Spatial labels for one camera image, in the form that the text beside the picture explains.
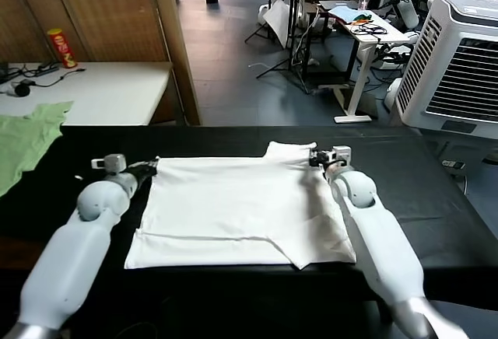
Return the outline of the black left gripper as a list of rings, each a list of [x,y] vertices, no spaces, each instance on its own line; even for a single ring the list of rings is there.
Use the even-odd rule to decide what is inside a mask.
[[[127,167],[127,172],[134,176],[138,186],[142,186],[146,180],[157,174],[157,164],[157,159],[136,162]]]

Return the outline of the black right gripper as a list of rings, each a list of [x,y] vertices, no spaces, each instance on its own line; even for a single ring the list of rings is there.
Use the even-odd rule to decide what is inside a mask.
[[[310,154],[310,157],[311,166],[321,166],[322,168],[328,168],[331,164],[334,163],[334,159],[331,157],[330,152],[312,152]]]

